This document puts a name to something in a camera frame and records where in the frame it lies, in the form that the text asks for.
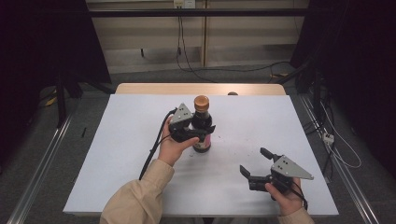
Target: human hand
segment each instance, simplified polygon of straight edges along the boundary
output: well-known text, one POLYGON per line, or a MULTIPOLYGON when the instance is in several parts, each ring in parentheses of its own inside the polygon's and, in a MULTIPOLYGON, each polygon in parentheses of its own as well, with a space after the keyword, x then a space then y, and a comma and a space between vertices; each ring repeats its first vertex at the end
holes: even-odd
MULTIPOLYGON (((300 178, 293 178, 295 184, 291 185, 291 188, 297 191, 298 193, 302 194, 299 187, 301 186, 300 178)), ((291 192, 290 190, 286 191, 284 194, 279 192, 274 185, 267 183, 265 184, 265 188, 267 189, 268 193, 275 198, 277 203, 279 204, 280 208, 280 215, 287 216, 295 211, 299 210, 303 207, 303 200, 298 197, 296 194, 291 192)))
POLYGON ((169 132, 169 122, 172 117, 169 117, 163 125, 163 134, 161 139, 165 138, 161 142, 160 154, 158 160, 168 163, 170 166, 174 166, 175 162, 180 158, 182 152, 187 147, 192 147, 195 143, 199 142, 198 137, 190 138, 184 142, 177 142, 171 136, 169 132))

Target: sleeve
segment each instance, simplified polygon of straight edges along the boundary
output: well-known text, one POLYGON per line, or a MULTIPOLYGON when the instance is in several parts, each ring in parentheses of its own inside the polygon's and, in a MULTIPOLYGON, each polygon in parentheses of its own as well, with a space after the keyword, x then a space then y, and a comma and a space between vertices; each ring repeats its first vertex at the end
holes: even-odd
POLYGON ((309 216, 304 208, 300 208, 294 213, 284 216, 277 217, 280 224, 314 224, 314 220, 309 216))
POLYGON ((163 189, 175 170, 154 160, 142 180, 122 186, 107 202, 100 224, 159 223, 163 214, 163 189))

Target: soy sauce bottle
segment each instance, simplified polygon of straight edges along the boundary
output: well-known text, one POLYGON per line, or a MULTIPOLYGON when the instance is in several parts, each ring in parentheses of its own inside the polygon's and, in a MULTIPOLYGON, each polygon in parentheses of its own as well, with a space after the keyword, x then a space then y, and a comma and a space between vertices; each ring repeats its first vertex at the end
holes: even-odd
MULTIPOLYGON (((193 129, 207 130, 212 126, 212 116, 210 116, 209 98, 204 95, 199 95, 194 99, 195 113, 192 117, 191 125, 193 129)), ((210 133, 206 135, 204 141, 200 141, 194 146, 194 150, 199 153, 207 152, 210 149, 210 133)))

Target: cable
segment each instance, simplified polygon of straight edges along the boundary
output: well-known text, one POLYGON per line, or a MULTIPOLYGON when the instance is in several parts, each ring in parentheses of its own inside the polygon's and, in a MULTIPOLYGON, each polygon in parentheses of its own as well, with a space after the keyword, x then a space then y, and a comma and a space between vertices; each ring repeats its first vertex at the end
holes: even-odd
POLYGON ((311 134, 311 133, 315 133, 315 132, 317 132, 317 131, 320 131, 321 128, 324 126, 325 120, 326 120, 326 119, 311 121, 312 124, 313 124, 313 123, 317 123, 317 124, 318 124, 318 127, 316 127, 314 130, 310 131, 309 133, 307 133, 306 131, 307 131, 312 125, 309 125, 308 127, 305 127, 305 128, 304 128, 305 135, 309 135, 309 134, 311 134))
POLYGON ((196 77, 200 78, 200 79, 203 79, 203 80, 205 80, 205 81, 210 81, 210 82, 215 82, 215 83, 217 83, 216 81, 213 81, 213 80, 211 80, 211 79, 204 78, 204 77, 200 77, 198 74, 196 74, 196 72, 199 72, 199 71, 254 72, 254 71, 260 71, 260 70, 263 70, 263 69, 266 69, 266 68, 270 68, 270 69, 271 69, 271 79, 270 79, 270 81, 271 81, 271 80, 272 80, 272 77, 273 77, 272 67, 273 67, 274 65, 281 64, 281 63, 289 63, 289 62, 277 62, 277 63, 272 63, 272 64, 270 64, 270 65, 266 65, 266 66, 264 66, 264 67, 253 68, 253 69, 245 69, 245 70, 239 70, 239 69, 225 69, 225 68, 200 68, 200 69, 193 69, 193 68, 191 67, 191 65, 190 65, 189 58, 187 57, 186 44, 185 44, 185 41, 184 41, 184 26, 183 26, 183 19, 182 19, 181 17, 178 17, 177 66, 178 66, 179 69, 182 70, 182 71, 185 71, 185 72, 193 72, 194 75, 195 75, 196 77), (179 63, 179 60, 178 60, 178 54, 179 54, 179 49, 180 49, 180 38, 181 38, 182 43, 183 43, 184 56, 185 56, 185 58, 186 58, 187 65, 188 65, 188 67, 189 67, 190 69, 182 68, 182 67, 180 66, 180 63, 179 63))
POLYGON ((306 124, 303 124, 303 127, 305 127, 306 125, 308 125, 308 127, 311 127, 312 124, 314 124, 314 122, 315 122, 315 120, 309 121, 309 122, 307 122, 306 124))
POLYGON ((341 134, 339 132, 337 132, 337 130, 334 128, 334 126, 332 125, 332 122, 330 121, 329 118, 329 114, 327 113, 326 110, 324 110, 327 119, 329 120, 330 125, 332 126, 332 128, 334 129, 335 133, 346 143, 346 145, 352 150, 352 152, 356 155, 356 157, 359 160, 359 165, 350 165, 349 163, 345 162, 339 155, 337 155, 337 153, 335 153, 332 148, 330 147, 329 144, 327 144, 327 146, 329 147, 329 150, 334 154, 334 157, 337 158, 339 161, 341 161, 344 165, 349 166, 350 168, 359 168, 361 167, 361 158, 359 157, 358 153, 356 153, 356 151, 353 149, 353 147, 341 136, 341 134))
MULTIPOLYGON (((329 121, 330 121, 331 124, 334 124, 334 113, 332 112, 332 107, 330 106, 330 104, 331 104, 331 94, 330 94, 330 92, 328 90, 327 90, 327 94, 326 94, 326 96, 325 96, 323 101, 325 102, 325 106, 324 107, 329 108, 330 112, 332 113, 332 119, 329 119, 329 121)), ((331 134, 332 134, 332 136, 334 136, 334 127, 332 127, 331 134)), ((326 152, 328 153, 328 156, 327 156, 327 159, 326 159, 325 164, 324 164, 323 169, 322 169, 322 174, 325 175, 326 169, 327 169, 327 164, 330 163, 331 170, 330 170, 329 181, 332 181, 332 174, 333 174, 332 153, 334 152, 334 148, 335 148, 335 139, 332 142, 332 150, 329 152, 326 149, 326 152)))
POLYGON ((169 136, 169 135, 168 135, 168 136, 165 136, 161 141, 159 141, 159 140, 160 140, 160 137, 161 137, 161 133, 163 132, 163 126, 165 125, 165 122, 166 122, 167 118, 168 118, 170 115, 175 114, 176 111, 177 111, 177 108, 175 108, 175 109, 169 111, 168 114, 167 114, 167 115, 165 116, 165 118, 163 119, 163 124, 161 125, 161 129, 160 129, 160 131, 158 132, 157 139, 155 140, 154 146, 153 146, 152 149, 149 151, 148 158, 146 159, 146 162, 145 162, 145 164, 144 164, 144 166, 143 166, 142 172, 140 173, 139 180, 142 179, 143 174, 144 174, 144 173, 146 172, 146 170, 148 169, 149 163, 151 162, 151 159, 152 159, 152 157, 154 156, 154 153, 155 153, 155 151, 157 150, 158 145, 163 141, 163 139, 165 139, 166 137, 169 136))
POLYGON ((300 32, 299 32, 298 26, 297 26, 296 17, 293 17, 293 18, 294 18, 294 25, 296 26, 297 35, 300 36, 300 32))
POLYGON ((178 17, 178 40, 177 40, 177 65, 178 67, 185 72, 192 72, 196 77, 205 80, 205 81, 209 81, 209 82, 213 82, 213 83, 217 83, 214 80, 208 79, 208 78, 204 78, 204 77, 200 77, 198 76, 198 74, 195 73, 195 71, 191 68, 190 66, 190 62, 189 62, 189 58, 187 57, 187 51, 186 51, 186 44, 184 42, 184 28, 183 28, 183 19, 181 17, 178 17), (186 58, 187 61, 187 65, 189 66, 190 70, 185 70, 180 66, 180 63, 178 61, 178 50, 180 49, 180 33, 181 33, 181 39, 183 41, 183 50, 184 50, 184 56, 186 58))
POLYGON ((305 196, 304 196, 304 194, 303 194, 303 190, 300 188, 300 186, 298 186, 294 181, 291 181, 292 184, 294 184, 295 186, 297 186, 297 188, 299 189, 299 191, 300 191, 301 193, 297 192, 295 189, 293 189, 293 188, 291 188, 291 187, 285 185, 284 183, 282 183, 281 181, 279 181, 279 180, 277 180, 277 179, 275 179, 275 178, 273 178, 272 180, 275 181, 276 183, 282 185, 282 187, 284 187, 284 188, 290 190, 290 192, 292 192, 293 194, 297 195, 297 197, 299 197, 301 200, 303 200, 303 207, 304 207, 304 209, 305 209, 306 211, 308 211, 308 201, 306 200, 306 198, 305 198, 305 196))

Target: bottle cap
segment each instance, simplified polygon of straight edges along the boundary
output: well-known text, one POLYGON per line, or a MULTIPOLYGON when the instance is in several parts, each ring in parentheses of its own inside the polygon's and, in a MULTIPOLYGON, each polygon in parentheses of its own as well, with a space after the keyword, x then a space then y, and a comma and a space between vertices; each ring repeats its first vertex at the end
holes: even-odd
POLYGON ((207 111, 207 109, 209 109, 209 98, 204 95, 195 97, 194 107, 197 111, 207 111))

